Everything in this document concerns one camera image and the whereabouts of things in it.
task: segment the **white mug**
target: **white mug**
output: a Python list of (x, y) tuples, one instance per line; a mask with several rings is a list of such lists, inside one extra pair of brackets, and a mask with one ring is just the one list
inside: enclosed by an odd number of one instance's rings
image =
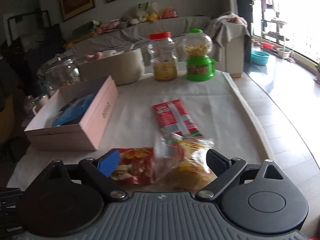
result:
[(34, 106), (32, 112), (36, 115), (39, 110), (49, 101), (48, 95), (40, 95), (35, 100), (33, 100)]

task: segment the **plastic bag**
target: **plastic bag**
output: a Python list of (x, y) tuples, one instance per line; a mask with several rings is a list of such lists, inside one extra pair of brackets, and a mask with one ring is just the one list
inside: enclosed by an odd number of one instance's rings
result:
[(149, 185), (154, 182), (153, 148), (117, 149), (120, 163), (110, 178), (120, 185)]
[(203, 137), (180, 100), (152, 106), (156, 111), (161, 133)]
[(76, 123), (78, 123), (89, 108), (94, 97), (95, 94), (90, 94), (76, 100), (67, 109), (65, 109), (58, 118), (53, 121), (52, 126), (71, 124), (70, 122), (75, 120)]
[(174, 187), (196, 192), (217, 176), (210, 170), (206, 162), (207, 151), (213, 148), (212, 139), (171, 135), (165, 138), (166, 153), (165, 183)]
[(159, 20), (159, 12), (155, 2), (139, 3), (135, 6), (136, 16), (141, 22)]

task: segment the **glass jar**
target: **glass jar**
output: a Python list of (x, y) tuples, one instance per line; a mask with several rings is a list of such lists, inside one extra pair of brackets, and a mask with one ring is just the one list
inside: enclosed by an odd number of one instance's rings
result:
[(211, 38), (200, 29), (192, 29), (182, 42), (189, 57), (203, 57), (212, 50)]
[(79, 71), (74, 64), (74, 58), (65, 57), (61, 59), (56, 55), (56, 63), (45, 72), (44, 85), (47, 88), (48, 95), (52, 96), (60, 87), (79, 83)]
[(27, 117), (34, 117), (35, 114), (32, 112), (32, 108), (35, 106), (33, 96), (27, 96), (23, 100), (23, 109), (27, 113)]
[(148, 52), (153, 67), (153, 76), (157, 81), (170, 81), (177, 77), (176, 46), (170, 32), (153, 33), (149, 35)]

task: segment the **white tablecloth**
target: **white tablecloth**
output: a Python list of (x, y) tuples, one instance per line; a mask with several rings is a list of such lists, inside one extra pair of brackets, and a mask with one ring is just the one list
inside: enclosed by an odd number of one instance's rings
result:
[(40, 152), (32, 145), (17, 164), (8, 187), (25, 190), (54, 159), (65, 164), (86, 157), (98, 158), (111, 148), (153, 147), (159, 143), (159, 126), (152, 106), (180, 99), (206, 138), (227, 158), (239, 157), (248, 163), (272, 158), (265, 133), (230, 75), (217, 71), (205, 82), (188, 81), (182, 73), (170, 82), (156, 82), (145, 74), (136, 83), (119, 86), (119, 98), (96, 152)]

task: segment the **jar with red lid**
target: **jar with red lid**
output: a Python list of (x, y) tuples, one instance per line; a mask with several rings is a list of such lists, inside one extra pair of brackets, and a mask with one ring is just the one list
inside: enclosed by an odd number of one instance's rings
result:
[(157, 81), (170, 81), (177, 77), (176, 46), (170, 32), (153, 33), (149, 35), (148, 52), (153, 66), (153, 76)]

